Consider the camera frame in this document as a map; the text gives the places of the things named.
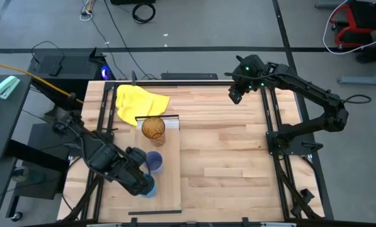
yellow towel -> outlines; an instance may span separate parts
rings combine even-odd
[[[168,96],[149,93],[139,86],[121,85],[117,89],[118,116],[136,126],[135,117],[161,115],[167,109]]]

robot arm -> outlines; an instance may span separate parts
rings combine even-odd
[[[98,176],[110,182],[117,181],[132,195],[147,194],[152,190],[154,179],[140,170],[145,161],[142,150],[128,147],[123,151],[104,135],[91,132],[83,125],[80,115],[71,112],[58,120],[53,130],[78,143],[84,162]]]
[[[345,100],[341,100],[338,95],[298,77],[284,64],[263,64],[257,55],[250,55],[244,59],[237,56],[237,59],[240,64],[234,72],[226,73],[236,82],[229,89],[229,96],[235,104],[242,100],[243,94],[267,86],[295,91],[324,109],[324,113],[318,118],[296,125],[283,124],[275,138],[279,148],[287,149],[290,141],[296,136],[320,130],[338,132],[345,128],[348,112],[344,106]]]

wire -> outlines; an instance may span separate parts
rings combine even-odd
[[[342,5],[344,5],[345,3],[347,2],[347,0],[345,0],[344,2],[342,2],[332,13],[331,15],[329,16],[328,18],[328,21],[326,22],[326,26],[325,26],[325,31],[324,31],[324,36],[322,37],[322,42],[324,43],[324,46],[325,48],[332,54],[336,54],[336,55],[343,55],[343,54],[349,54],[349,53],[352,53],[356,50],[360,50],[360,49],[364,49],[364,47],[369,47],[371,45],[374,45],[376,44],[376,41],[375,42],[372,42],[370,44],[366,44],[366,45],[362,45],[361,47],[357,47],[353,50],[350,50],[350,51],[347,51],[347,52],[333,52],[331,49],[329,49],[329,47],[326,45],[326,42],[325,42],[325,36],[326,36],[326,30],[328,29],[328,25],[329,25],[329,21],[331,20],[333,14],[336,12],[336,10],[338,10]]]
[[[123,44],[124,44],[124,46],[125,46],[127,52],[129,53],[129,55],[130,55],[130,57],[132,58],[132,60],[135,62],[136,66],[140,69],[140,71],[142,71],[142,73],[144,74],[144,76],[147,76],[147,74],[143,71],[143,69],[142,69],[142,68],[139,66],[139,64],[136,62],[135,58],[133,57],[132,53],[130,52],[129,48],[127,47],[126,42],[125,42],[125,39],[123,38],[122,34],[120,33],[119,28],[117,27],[117,24],[115,23],[115,20],[114,20],[113,17],[112,17],[112,14],[111,14],[110,8],[108,7],[108,4],[106,3],[105,0],[104,0],[103,2],[105,3],[105,6],[106,6],[106,8],[107,8],[107,10],[108,10],[108,13],[109,13],[109,15],[110,15],[110,17],[111,17],[111,20],[112,20],[113,26],[115,26],[115,28],[117,29],[117,32],[118,32],[120,38],[122,39],[122,42],[123,42]]]
[[[38,77],[38,76],[36,76],[36,75],[34,75],[34,74],[28,72],[28,71],[25,71],[25,70],[22,70],[22,69],[18,69],[18,68],[16,68],[16,67],[12,67],[12,66],[7,66],[7,65],[4,65],[4,64],[0,64],[0,67],[4,67],[4,68],[6,68],[6,69],[15,70],[15,71],[18,71],[18,72],[21,72],[21,73],[25,73],[25,74],[27,74],[27,75],[30,75],[30,76],[32,76],[33,79],[35,79],[35,80],[37,80],[37,81],[40,81],[40,82],[44,83],[45,85],[49,86],[50,88],[54,89],[55,91],[58,91],[58,92],[62,93],[63,95],[67,96],[67,97],[71,97],[71,95],[70,95],[68,92],[66,92],[66,91],[64,91],[64,90],[62,90],[62,89],[56,87],[55,85],[49,83],[48,81],[46,81],[46,80],[44,80],[44,79],[42,79],[42,78],[40,78],[40,77]],[[81,103],[81,104],[83,104],[83,101],[81,101],[81,100],[78,99],[78,98],[76,98],[76,101],[79,102],[79,103]]]
[[[120,68],[118,67],[117,63],[115,62],[115,57],[113,56],[112,54],[112,51],[111,51],[111,48],[110,48],[110,44],[109,42],[106,41],[106,38],[105,36],[100,32],[100,29],[98,29],[98,26],[97,24],[95,23],[94,20],[91,20],[95,26],[95,28],[97,29],[97,32],[101,35],[102,39],[104,40],[105,42],[105,45],[108,47],[108,50],[110,51],[110,54],[112,56],[112,62],[113,62],[113,65],[116,67],[116,69],[120,72],[120,74],[122,74],[122,76],[125,78],[125,80],[128,80],[127,79],[127,76],[122,72],[122,70],[120,70]]]
[[[266,75],[266,76],[260,76],[260,77],[256,77],[256,78],[252,78],[250,76],[245,76],[245,75],[236,74],[236,73],[224,73],[224,75],[226,75],[226,76],[238,76],[238,77],[242,77],[242,78],[246,78],[246,79],[250,79],[250,80],[265,79],[265,78],[269,78],[269,77],[272,77],[272,76],[290,76],[291,78],[295,78],[296,80],[298,80],[301,83],[305,84],[305,82],[303,82],[299,77],[293,76],[291,74],[285,74],[285,73],[272,73],[272,74],[269,74],[269,75]],[[367,100],[365,100],[365,101],[350,101],[352,98],[355,98],[355,97],[364,97]],[[372,101],[371,97],[369,97],[367,95],[361,95],[361,94],[351,95],[350,97],[348,97],[345,100],[340,99],[340,98],[331,97],[331,96],[330,96],[330,98],[333,98],[335,100],[341,101],[343,103],[352,103],[352,104],[366,104],[366,103],[369,103],[369,102]]]
[[[67,207],[70,209],[70,211],[73,211],[73,208],[70,206],[70,204],[67,202],[66,198],[64,197],[64,195],[62,194],[62,199],[64,201],[64,203],[66,203]]]
[[[142,7],[142,6],[148,6],[148,7],[151,8],[151,10],[152,10],[152,15],[150,16],[150,18],[148,18],[148,19],[142,19],[142,18],[139,18],[139,17],[136,15],[136,11],[137,11],[140,7]],[[155,9],[155,7],[154,7],[152,4],[150,4],[150,3],[139,3],[139,4],[137,4],[137,5],[133,8],[133,11],[132,11],[132,17],[133,17],[133,20],[134,20],[136,23],[140,24],[140,25],[143,25],[143,24],[145,24],[145,23],[150,22],[150,21],[154,18],[155,15],[156,15],[156,9]]]
[[[63,146],[65,144],[67,144],[69,142],[65,142],[65,143],[61,143],[61,144],[57,144],[57,145],[53,145],[53,146],[49,146],[49,147],[46,147],[46,148],[42,148],[42,149],[39,149],[40,151],[43,151],[43,150],[46,150],[46,149],[50,149],[50,148],[56,148],[58,146]]]
[[[41,117],[36,116],[35,114],[32,114],[32,113],[30,113],[30,112],[28,112],[28,111],[26,111],[26,110],[21,110],[21,111],[24,111],[24,112],[28,113],[29,115],[31,115],[31,116],[33,116],[33,117],[36,117],[36,118],[38,118],[38,119],[40,119],[40,120],[42,120],[42,121],[44,121],[44,122],[50,124],[50,122],[44,120],[44,119],[41,118]]]
[[[92,20],[92,19],[93,19],[93,14],[92,14],[91,12],[92,12],[93,9],[91,8],[91,10],[89,10],[90,7],[89,7],[88,9],[86,9],[87,4],[88,4],[89,2],[91,3],[92,0],[87,0],[85,3],[84,3],[83,0],[81,0],[81,1],[83,2],[83,6],[81,7],[81,11],[80,11],[80,20],[81,20],[81,21],[89,21],[89,20]],[[87,19],[83,19],[83,16],[85,16],[85,15],[89,15],[89,18],[87,18]]]
[[[352,98],[355,98],[355,97],[364,97],[366,98],[367,100],[365,101],[350,101]],[[348,97],[347,99],[345,100],[342,100],[342,99],[339,99],[340,101],[344,102],[344,103],[352,103],[352,104],[365,104],[365,103],[369,103],[372,101],[372,98],[367,96],[367,95],[361,95],[361,94],[357,94],[357,95],[351,95],[350,97]]]
[[[52,45],[54,45],[58,50],[60,50],[60,51],[62,52],[62,58],[59,60],[59,62],[58,62],[57,64],[59,65],[60,63],[62,63],[62,61],[63,61],[63,59],[64,59],[64,52],[63,52],[63,50],[60,49],[58,46],[56,46],[56,45],[55,45],[53,42],[51,42],[51,41],[43,41],[43,42],[40,42],[39,44],[36,44],[35,46],[33,46],[33,47],[31,48],[31,55],[32,55],[32,58],[35,59],[35,61],[36,61],[38,64],[41,64],[41,62],[35,57],[33,51],[34,51],[34,48],[35,48],[35,47],[38,47],[38,46],[41,45],[41,44],[52,44]]]

blue cup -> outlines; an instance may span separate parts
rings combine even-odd
[[[146,166],[150,169],[151,173],[161,173],[162,172],[162,156],[157,151],[150,151],[146,156]]]

blue light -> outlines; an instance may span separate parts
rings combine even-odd
[[[107,64],[104,64],[104,66],[101,68],[101,77],[104,80],[109,80],[110,79],[110,68],[108,67]]]

